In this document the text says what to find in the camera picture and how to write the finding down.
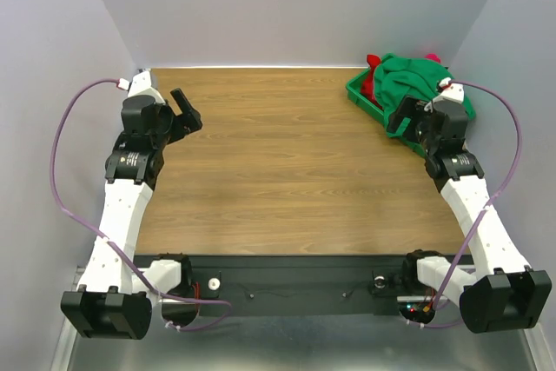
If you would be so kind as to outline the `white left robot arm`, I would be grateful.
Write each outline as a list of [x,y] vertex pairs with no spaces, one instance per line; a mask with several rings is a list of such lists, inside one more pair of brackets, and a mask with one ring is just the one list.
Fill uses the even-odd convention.
[[105,163],[103,213],[89,262],[76,290],[63,293],[61,310],[84,338],[140,340],[164,294],[193,292],[186,255],[159,255],[143,271],[128,263],[162,171],[164,149],[200,130],[202,121],[180,89],[171,92],[181,111],[176,114],[150,70],[116,84],[127,96],[122,132]]

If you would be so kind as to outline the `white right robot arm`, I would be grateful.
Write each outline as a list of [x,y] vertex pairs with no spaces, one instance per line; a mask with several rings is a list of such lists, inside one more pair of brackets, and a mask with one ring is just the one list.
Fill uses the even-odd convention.
[[[430,101],[404,96],[389,117],[387,132],[404,120],[404,138],[417,142],[425,153],[425,168],[452,210],[464,242],[452,260],[435,251],[407,254],[400,271],[401,286],[410,293],[431,290],[423,309],[406,308],[407,321],[431,328],[441,300],[460,311],[460,322],[475,334],[536,326],[552,282],[535,270],[513,244],[494,203],[513,177],[513,162],[504,181],[489,193],[478,158],[466,146],[469,117],[463,104],[467,82],[447,77],[437,84]],[[470,251],[473,272],[460,268],[463,252]]]

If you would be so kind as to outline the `green t shirt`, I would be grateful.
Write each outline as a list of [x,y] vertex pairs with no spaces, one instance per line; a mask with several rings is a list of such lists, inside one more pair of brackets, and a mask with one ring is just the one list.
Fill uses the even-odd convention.
[[390,116],[398,109],[405,96],[430,103],[439,95],[438,85],[453,76],[442,64],[426,58],[407,58],[388,53],[374,70],[374,96],[383,108],[384,127],[388,137],[401,136],[408,122],[395,132],[388,130]]

